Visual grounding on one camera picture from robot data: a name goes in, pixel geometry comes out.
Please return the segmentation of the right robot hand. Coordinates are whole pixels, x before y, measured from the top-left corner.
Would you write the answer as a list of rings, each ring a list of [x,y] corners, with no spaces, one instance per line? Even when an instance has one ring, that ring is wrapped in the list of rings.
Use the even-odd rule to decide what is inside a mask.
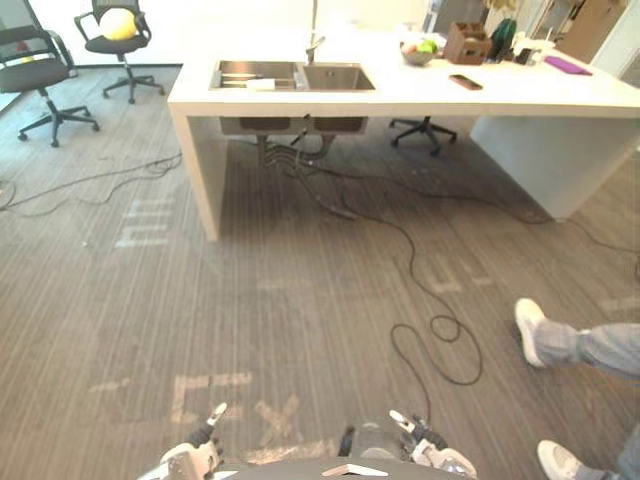
[[[422,440],[434,446],[438,451],[448,447],[447,441],[442,435],[434,431],[421,417],[413,415],[411,419],[400,412],[391,409],[389,416],[403,431],[402,441],[407,452],[412,452]]]

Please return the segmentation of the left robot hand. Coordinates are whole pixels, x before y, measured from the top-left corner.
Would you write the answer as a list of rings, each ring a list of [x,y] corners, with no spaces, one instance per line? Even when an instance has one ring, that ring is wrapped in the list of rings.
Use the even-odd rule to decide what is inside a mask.
[[[220,445],[220,440],[214,436],[214,430],[227,409],[227,402],[222,402],[215,406],[209,417],[189,435],[187,443],[194,448],[210,443],[218,454],[222,453],[223,449]]]

